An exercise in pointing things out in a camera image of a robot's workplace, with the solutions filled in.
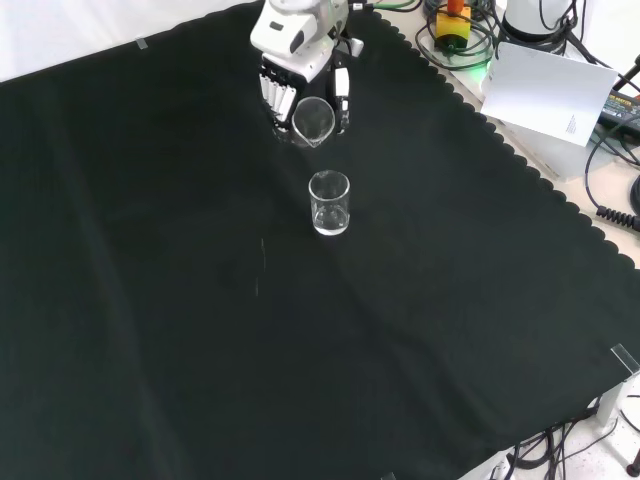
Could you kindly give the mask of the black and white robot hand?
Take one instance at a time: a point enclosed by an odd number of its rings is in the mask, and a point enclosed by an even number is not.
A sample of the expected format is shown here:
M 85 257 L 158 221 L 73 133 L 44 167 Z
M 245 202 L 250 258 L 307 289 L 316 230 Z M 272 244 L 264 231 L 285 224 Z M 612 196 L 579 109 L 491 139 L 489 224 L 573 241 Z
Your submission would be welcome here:
M 267 1 L 250 34 L 261 52 L 262 104 L 277 138 L 316 148 L 350 125 L 348 61 L 364 42 L 351 36 L 347 1 Z

